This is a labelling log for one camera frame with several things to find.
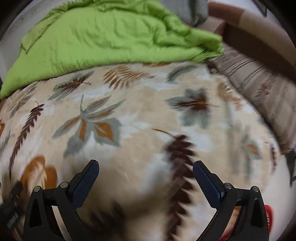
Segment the leaf pattern beige blanket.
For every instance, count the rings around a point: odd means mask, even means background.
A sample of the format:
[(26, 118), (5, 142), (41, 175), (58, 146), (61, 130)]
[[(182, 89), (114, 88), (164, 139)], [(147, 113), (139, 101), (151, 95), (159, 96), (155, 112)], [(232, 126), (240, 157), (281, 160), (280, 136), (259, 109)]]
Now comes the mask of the leaf pattern beige blanket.
[(192, 175), (264, 190), (280, 159), (255, 108), (206, 64), (96, 67), (29, 84), (1, 102), (1, 198), (17, 181), (57, 187), (89, 160), (77, 210), (96, 240), (196, 240), (215, 213)]

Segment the brown padded headboard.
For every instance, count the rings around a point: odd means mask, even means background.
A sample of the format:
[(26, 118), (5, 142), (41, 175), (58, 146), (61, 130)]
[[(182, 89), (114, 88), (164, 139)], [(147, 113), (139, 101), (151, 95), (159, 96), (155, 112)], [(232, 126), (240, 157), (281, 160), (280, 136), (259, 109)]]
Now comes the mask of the brown padded headboard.
[(211, 1), (208, 20), (201, 29), (271, 70), (295, 81), (295, 45), (279, 25), (245, 9)]

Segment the grey pillow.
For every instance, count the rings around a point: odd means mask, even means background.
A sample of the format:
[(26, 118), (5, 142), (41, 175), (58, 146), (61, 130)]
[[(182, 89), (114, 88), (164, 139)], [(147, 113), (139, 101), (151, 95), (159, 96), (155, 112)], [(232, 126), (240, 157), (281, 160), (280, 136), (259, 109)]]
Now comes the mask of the grey pillow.
[(203, 24), (208, 18), (208, 0), (160, 0), (160, 2), (184, 23), (193, 27)]

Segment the red plastic trash basket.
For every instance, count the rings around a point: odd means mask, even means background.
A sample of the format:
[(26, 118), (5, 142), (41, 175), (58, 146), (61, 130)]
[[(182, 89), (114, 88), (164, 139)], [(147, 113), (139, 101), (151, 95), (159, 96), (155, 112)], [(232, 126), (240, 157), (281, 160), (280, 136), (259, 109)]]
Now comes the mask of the red plastic trash basket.
[[(271, 233), (271, 230), (273, 227), (273, 210), (272, 210), (271, 206), (269, 206), (269, 205), (265, 205), (264, 208), (265, 208), (267, 223), (268, 223), (268, 233)], [(229, 239), (229, 237), (231, 235), (231, 228), (233, 228), (233, 226), (238, 218), (238, 214), (239, 214), (240, 210), (241, 210), (241, 206), (234, 208), (234, 211), (233, 211), (232, 216), (230, 218), (229, 224), (227, 225), (226, 231), (222, 234), (222, 237), (220, 238), (220, 240), (225, 241), (225, 240)]]

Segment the green quilt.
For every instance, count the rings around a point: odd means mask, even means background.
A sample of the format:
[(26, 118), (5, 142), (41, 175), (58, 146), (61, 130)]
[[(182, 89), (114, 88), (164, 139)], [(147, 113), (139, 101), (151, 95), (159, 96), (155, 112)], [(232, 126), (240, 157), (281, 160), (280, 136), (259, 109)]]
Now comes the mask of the green quilt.
[(201, 63), (222, 52), (221, 36), (189, 27), (159, 1), (70, 1), (22, 38), (1, 98), (35, 81), (95, 66)]

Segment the striped beige pillow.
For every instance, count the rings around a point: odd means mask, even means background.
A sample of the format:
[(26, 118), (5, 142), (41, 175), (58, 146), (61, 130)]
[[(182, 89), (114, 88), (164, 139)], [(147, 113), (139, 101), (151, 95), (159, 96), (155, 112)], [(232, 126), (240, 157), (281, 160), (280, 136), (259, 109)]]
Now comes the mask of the striped beige pillow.
[(295, 148), (295, 83), (227, 44), (223, 48), (223, 55), (207, 63), (257, 109), (281, 151), (289, 153)]

